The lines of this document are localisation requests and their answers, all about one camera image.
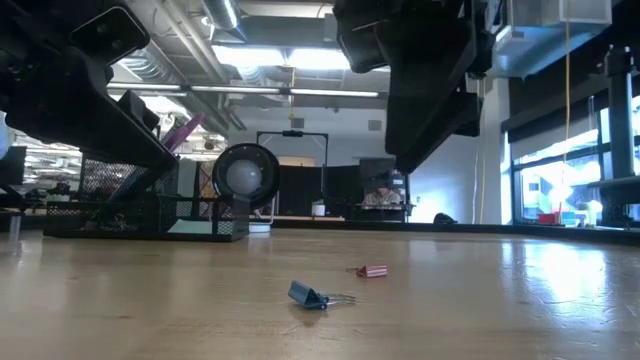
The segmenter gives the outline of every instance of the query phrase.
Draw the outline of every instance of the table surface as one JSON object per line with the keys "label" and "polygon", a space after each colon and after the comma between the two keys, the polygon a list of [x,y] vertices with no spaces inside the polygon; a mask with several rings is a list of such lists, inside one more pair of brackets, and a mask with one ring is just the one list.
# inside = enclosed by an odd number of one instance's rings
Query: table surface
{"label": "table surface", "polygon": [[[236,243],[22,238],[0,248],[1,359],[640,358],[635,248],[278,229]],[[345,271],[364,264],[389,276]],[[302,310],[294,279],[359,303]]]}

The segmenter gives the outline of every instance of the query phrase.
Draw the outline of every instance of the binder clip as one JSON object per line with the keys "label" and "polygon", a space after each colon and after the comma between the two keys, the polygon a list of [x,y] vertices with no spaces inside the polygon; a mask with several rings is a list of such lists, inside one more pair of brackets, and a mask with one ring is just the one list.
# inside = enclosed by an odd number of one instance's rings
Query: binder clip
{"label": "binder clip", "polygon": [[306,309],[312,310],[326,310],[331,305],[356,303],[356,298],[353,296],[319,293],[295,280],[291,282],[289,297]]}
{"label": "binder clip", "polygon": [[356,275],[363,278],[384,277],[389,274],[386,265],[363,266],[361,268],[348,268],[347,271],[355,272]]}

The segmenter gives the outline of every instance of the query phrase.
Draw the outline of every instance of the blue binder clip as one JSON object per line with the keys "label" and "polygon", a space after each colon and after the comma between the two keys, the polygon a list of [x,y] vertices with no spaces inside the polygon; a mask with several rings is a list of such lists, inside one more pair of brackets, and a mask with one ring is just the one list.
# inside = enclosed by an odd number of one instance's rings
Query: blue binder clip
{"label": "blue binder clip", "polygon": [[305,308],[312,310],[326,310],[330,305],[356,303],[356,298],[353,296],[319,293],[295,280],[291,282],[289,297]]}

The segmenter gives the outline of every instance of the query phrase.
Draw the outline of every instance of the mesh desk organizer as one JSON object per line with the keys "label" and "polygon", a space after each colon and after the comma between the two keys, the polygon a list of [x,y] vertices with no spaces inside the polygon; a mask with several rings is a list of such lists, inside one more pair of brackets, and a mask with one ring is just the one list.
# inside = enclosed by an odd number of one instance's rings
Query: mesh desk organizer
{"label": "mesh desk organizer", "polygon": [[79,201],[49,202],[44,235],[229,242],[249,234],[249,200],[177,195],[178,168],[82,161]]}

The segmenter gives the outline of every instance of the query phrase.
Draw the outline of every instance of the red object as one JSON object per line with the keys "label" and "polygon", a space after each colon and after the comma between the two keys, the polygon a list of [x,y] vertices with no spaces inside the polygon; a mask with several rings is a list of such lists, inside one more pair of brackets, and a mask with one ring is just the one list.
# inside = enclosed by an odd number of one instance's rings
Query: red object
{"label": "red object", "polygon": [[388,273],[386,265],[363,266],[356,271],[356,275],[364,278],[383,277]]}
{"label": "red object", "polygon": [[538,224],[555,224],[555,214],[538,214]]}

